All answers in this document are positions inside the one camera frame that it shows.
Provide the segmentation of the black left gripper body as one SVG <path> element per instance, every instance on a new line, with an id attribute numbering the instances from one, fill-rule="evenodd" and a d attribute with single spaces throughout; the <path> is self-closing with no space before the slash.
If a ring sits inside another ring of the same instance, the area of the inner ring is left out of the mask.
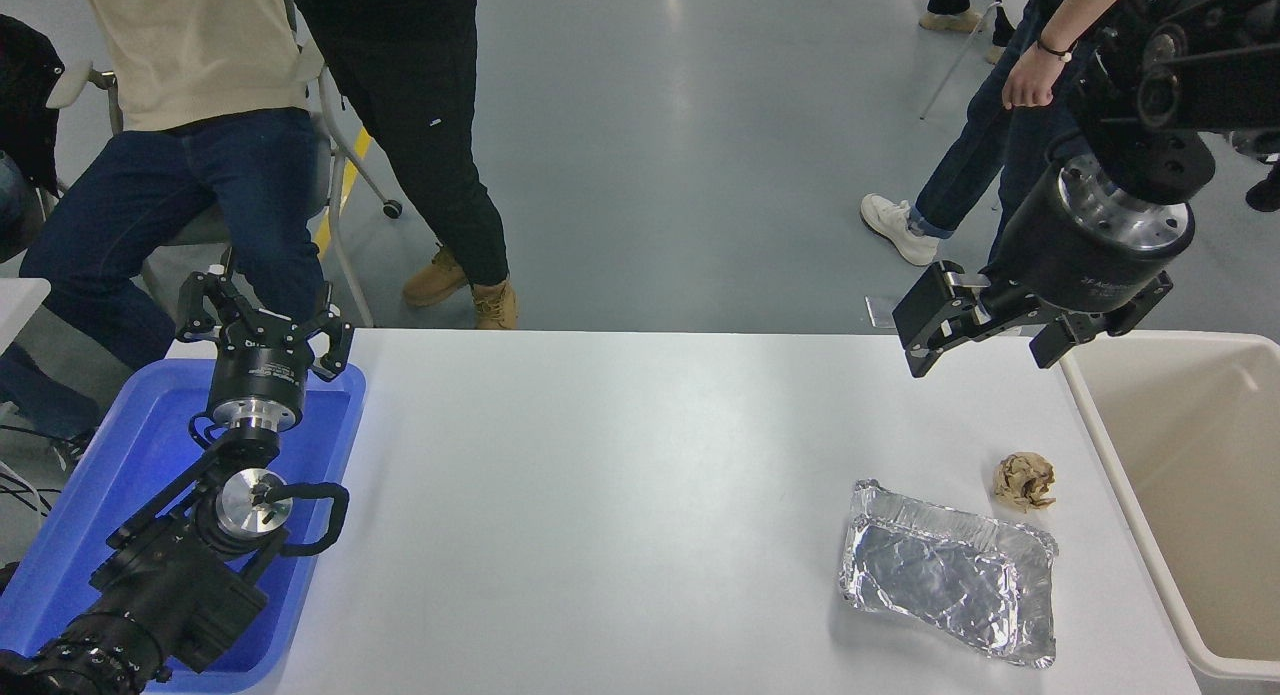
<path id="1" fill-rule="evenodd" d="M 307 372 L 314 362 L 310 346 L 252 347 L 246 340 L 218 340 L 216 349 L 207 395 L 210 411 L 247 399 L 284 404 L 288 411 L 303 408 Z"/>

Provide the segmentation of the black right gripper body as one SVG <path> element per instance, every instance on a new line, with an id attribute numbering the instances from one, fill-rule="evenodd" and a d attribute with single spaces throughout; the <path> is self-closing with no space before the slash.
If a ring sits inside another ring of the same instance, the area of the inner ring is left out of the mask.
<path id="1" fill-rule="evenodd" d="M 1175 209 L 1134 197 L 1098 165 L 1044 172 L 984 268 L 1069 311 L 1119 308 L 1175 256 Z"/>

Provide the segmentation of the person's hand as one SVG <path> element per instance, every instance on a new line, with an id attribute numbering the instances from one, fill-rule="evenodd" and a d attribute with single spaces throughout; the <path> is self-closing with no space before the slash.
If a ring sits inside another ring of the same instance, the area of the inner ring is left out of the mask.
<path id="1" fill-rule="evenodd" d="M 1032 44 L 1021 54 L 1007 76 L 1001 102 L 1005 110 L 1014 108 L 1046 108 L 1053 101 L 1053 84 L 1068 65 L 1056 54 Z"/>

